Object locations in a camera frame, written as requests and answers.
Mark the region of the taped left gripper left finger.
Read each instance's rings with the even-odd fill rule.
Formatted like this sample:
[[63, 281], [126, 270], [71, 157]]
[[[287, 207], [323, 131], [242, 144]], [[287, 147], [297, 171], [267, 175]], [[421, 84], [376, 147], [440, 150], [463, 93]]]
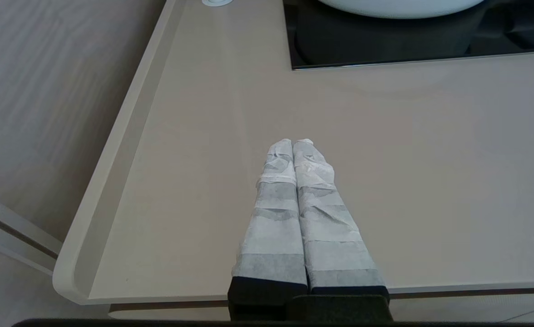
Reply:
[[229, 287], [232, 321], [284, 320], [287, 303], [308, 294], [292, 141], [269, 148]]

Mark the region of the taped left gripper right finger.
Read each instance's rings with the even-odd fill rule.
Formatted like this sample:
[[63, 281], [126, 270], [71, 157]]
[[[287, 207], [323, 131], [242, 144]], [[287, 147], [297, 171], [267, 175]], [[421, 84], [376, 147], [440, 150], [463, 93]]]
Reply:
[[386, 283], [334, 184], [334, 169], [310, 139], [293, 145], [309, 292], [381, 296]]

